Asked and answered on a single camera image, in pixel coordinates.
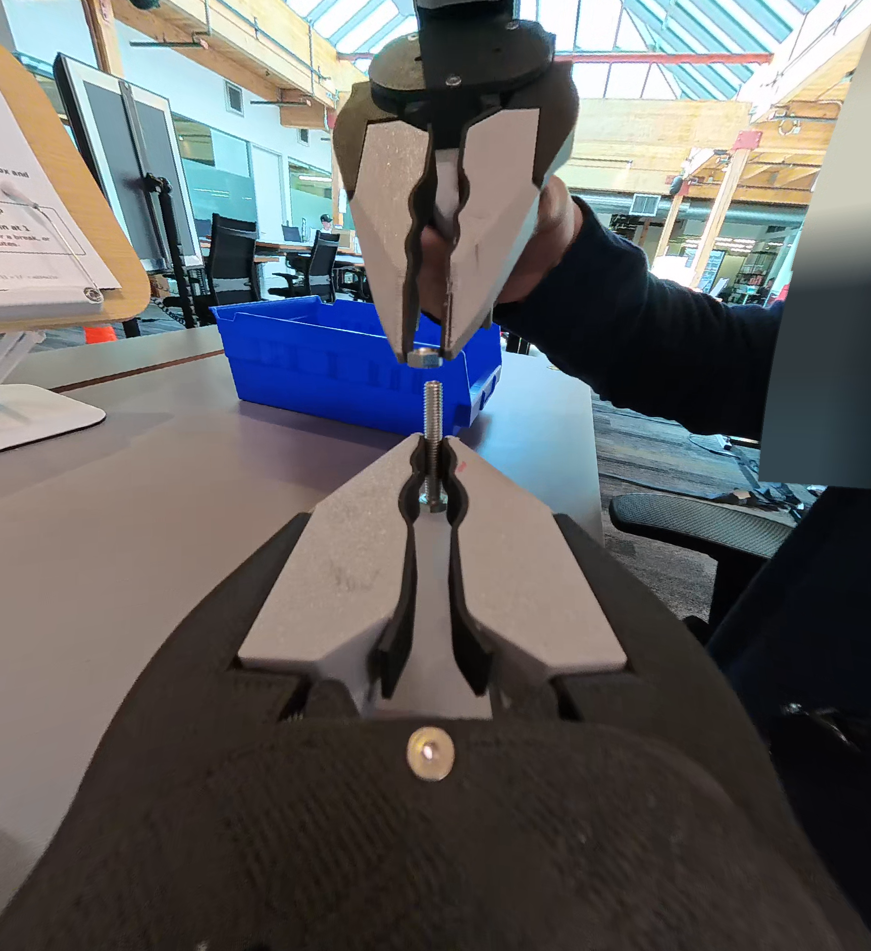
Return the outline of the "grey mesh office chair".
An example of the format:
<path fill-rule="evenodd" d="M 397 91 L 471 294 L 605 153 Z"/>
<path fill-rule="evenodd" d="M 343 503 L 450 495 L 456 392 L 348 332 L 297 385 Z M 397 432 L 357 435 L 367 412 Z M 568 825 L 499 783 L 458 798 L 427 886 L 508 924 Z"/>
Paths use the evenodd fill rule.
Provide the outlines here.
<path fill-rule="evenodd" d="M 707 628 L 718 627 L 793 527 L 739 506 L 660 493 L 614 496 L 613 526 L 639 537 L 702 553 L 717 565 Z"/>

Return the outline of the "grey monitor panel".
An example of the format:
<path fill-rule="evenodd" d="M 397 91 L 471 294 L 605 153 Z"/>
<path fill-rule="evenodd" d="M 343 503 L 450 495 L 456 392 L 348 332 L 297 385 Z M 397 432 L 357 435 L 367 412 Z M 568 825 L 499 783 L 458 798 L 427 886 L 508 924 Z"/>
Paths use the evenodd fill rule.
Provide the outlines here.
<path fill-rule="evenodd" d="M 149 175 L 170 184 L 184 267 L 203 265 L 169 102 L 62 53 L 52 70 L 77 148 L 143 268 L 154 274 L 172 266 Z"/>

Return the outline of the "white instruction sheet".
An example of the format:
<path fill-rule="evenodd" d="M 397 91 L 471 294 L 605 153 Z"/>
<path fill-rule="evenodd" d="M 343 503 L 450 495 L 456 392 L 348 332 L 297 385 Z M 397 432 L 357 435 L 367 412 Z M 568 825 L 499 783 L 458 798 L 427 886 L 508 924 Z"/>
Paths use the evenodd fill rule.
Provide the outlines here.
<path fill-rule="evenodd" d="M 114 289 L 0 90 L 0 324 L 96 320 Z"/>

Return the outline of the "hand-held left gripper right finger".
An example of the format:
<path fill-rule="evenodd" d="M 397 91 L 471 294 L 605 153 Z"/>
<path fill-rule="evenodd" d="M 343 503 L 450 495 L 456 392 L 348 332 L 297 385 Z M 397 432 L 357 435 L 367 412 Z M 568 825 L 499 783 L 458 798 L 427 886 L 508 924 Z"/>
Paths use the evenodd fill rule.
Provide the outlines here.
<path fill-rule="evenodd" d="M 622 671 L 627 654 L 548 505 L 454 436 L 440 466 L 453 656 L 472 692 Z"/>

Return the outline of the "person's right forearm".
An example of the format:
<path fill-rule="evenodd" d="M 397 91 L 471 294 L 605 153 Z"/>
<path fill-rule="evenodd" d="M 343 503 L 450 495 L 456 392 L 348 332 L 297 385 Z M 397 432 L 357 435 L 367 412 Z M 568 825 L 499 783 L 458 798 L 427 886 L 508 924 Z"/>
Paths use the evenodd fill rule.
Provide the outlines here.
<path fill-rule="evenodd" d="M 496 322 L 619 408 L 760 440 L 785 302 L 727 304 L 659 279 L 641 248 L 575 206 L 561 262 L 524 301 L 497 304 Z"/>

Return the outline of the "person's right hand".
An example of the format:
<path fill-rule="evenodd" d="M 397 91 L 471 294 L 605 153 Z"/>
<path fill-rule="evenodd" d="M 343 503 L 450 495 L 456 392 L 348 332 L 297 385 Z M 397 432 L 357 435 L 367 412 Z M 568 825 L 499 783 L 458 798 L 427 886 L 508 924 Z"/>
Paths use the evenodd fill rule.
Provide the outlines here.
<path fill-rule="evenodd" d="M 554 175 L 539 202 L 538 219 L 531 239 L 516 262 L 497 303 L 523 301 L 560 264 L 577 238 L 584 215 L 563 180 Z M 418 274 L 421 312 L 440 323 L 446 311 L 449 244 L 431 224 L 421 235 L 422 263 Z"/>

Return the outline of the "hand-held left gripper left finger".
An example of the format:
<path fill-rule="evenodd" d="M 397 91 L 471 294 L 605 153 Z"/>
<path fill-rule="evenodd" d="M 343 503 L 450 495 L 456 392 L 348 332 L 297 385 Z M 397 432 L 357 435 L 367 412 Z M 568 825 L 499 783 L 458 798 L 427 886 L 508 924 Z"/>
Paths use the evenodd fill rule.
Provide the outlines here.
<path fill-rule="evenodd" d="M 425 461 L 413 434 L 312 509 L 239 647 L 241 668 L 340 683 L 360 715 L 393 698 L 413 642 Z"/>

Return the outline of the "person's dark clothing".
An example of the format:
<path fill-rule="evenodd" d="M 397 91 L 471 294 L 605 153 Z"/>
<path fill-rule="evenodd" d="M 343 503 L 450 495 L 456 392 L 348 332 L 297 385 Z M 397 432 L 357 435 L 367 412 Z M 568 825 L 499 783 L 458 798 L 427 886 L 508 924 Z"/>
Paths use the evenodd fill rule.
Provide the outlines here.
<path fill-rule="evenodd" d="M 871 930 L 871 491 L 827 489 L 707 649 Z"/>

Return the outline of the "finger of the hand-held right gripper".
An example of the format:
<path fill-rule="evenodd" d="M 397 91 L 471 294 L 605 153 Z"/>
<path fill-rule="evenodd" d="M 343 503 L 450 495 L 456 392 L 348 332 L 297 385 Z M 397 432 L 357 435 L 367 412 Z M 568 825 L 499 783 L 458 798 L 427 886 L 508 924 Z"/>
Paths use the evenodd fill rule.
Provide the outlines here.
<path fill-rule="evenodd" d="M 431 134 L 399 121 L 367 125 L 350 208 L 373 305 L 399 363 L 414 350 L 421 238 L 433 208 Z"/>
<path fill-rule="evenodd" d="M 538 108 L 502 109 L 441 160 L 441 234 L 450 246 L 441 351 L 455 358 L 484 325 L 536 227 Z"/>

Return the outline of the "blue plastic bin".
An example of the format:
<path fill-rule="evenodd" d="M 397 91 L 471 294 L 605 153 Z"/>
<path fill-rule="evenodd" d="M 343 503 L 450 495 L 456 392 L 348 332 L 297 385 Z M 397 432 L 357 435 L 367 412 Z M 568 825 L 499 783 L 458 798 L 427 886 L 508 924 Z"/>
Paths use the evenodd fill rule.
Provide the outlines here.
<path fill-rule="evenodd" d="M 420 433 L 424 386 L 443 390 L 443 433 L 457 435 L 485 409 L 502 371 L 497 327 L 432 370 L 396 361 L 370 303 L 299 297 L 213 309 L 238 397 L 393 434 Z"/>

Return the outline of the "silver bolt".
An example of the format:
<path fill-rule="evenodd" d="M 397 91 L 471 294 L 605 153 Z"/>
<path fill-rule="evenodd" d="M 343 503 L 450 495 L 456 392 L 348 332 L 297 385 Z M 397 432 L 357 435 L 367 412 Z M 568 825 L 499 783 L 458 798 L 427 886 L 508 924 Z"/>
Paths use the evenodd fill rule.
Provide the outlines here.
<path fill-rule="evenodd" d="M 420 505 L 429 513 L 446 510 L 448 498 L 443 489 L 440 454 L 443 441 L 443 388 L 437 379 L 425 382 L 423 390 L 423 437 L 425 440 L 425 480 Z"/>

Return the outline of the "wooden board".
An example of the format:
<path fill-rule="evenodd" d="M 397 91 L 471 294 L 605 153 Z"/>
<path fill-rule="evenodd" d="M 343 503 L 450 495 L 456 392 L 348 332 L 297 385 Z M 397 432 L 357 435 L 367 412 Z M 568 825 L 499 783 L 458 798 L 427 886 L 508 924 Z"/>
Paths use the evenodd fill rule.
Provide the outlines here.
<path fill-rule="evenodd" d="M 0 333 L 120 322 L 140 314 L 149 301 L 143 266 L 48 97 L 33 75 L 1 45 L 0 90 L 66 208 L 120 281 L 120 289 L 103 292 L 102 313 L 96 320 L 19 320 L 0 324 Z"/>

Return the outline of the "white document stand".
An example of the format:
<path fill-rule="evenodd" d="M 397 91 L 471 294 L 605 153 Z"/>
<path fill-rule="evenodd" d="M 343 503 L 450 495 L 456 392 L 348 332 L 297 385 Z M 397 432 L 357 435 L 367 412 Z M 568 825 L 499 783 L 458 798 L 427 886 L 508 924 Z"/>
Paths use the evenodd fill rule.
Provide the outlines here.
<path fill-rule="evenodd" d="M 14 331 L 0 339 L 0 453 L 90 429 L 106 419 L 106 412 L 80 400 L 31 384 L 11 384 L 7 378 L 32 348 L 46 337 L 44 331 Z"/>

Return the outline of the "black office chair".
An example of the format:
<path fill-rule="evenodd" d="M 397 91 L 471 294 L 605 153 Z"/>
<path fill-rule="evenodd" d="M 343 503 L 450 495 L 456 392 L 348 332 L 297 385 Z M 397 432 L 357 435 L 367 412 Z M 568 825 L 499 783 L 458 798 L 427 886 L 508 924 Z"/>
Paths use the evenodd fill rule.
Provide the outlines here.
<path fill-rule="evenodd" d="M 213 213 L 210 246 L 205 259 L 208 312 L 218 306 L 257 303 L 263 297 L 256 263 L 258 227 L 255 220 L 241 220 Z"/>
<path fill-rule="evenodd" d="M 285 286 L 275 286 L 267 293 L 284 299 L 316 296 L 323 303 L 334 303 L 334 266 L 338 250 L 339 234 L 320 231 L 314 237 L 307 254 L 286 255 L 286 264 L 294 269 L 294 274 L 279 274 Z"/>

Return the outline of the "black monitor stand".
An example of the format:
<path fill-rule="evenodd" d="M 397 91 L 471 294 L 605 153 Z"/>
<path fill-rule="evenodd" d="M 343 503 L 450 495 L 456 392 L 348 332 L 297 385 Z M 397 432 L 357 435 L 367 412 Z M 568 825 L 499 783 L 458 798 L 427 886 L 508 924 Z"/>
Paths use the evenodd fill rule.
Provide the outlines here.
<path fill-rule="evenodd" d="M 191 279 L 184 264 L 184 256 L 180 243 L 180 232 L 172 202 L 172 186 L 166 178 L 148 172 L 144 175 L 144 188 L 156 197 L 159 207 L 160 220 L 172 272 L 178 287 L 178 300 L 186 329 L 196 329 L 199 319 L 196 314 L 194 294 Z"/>

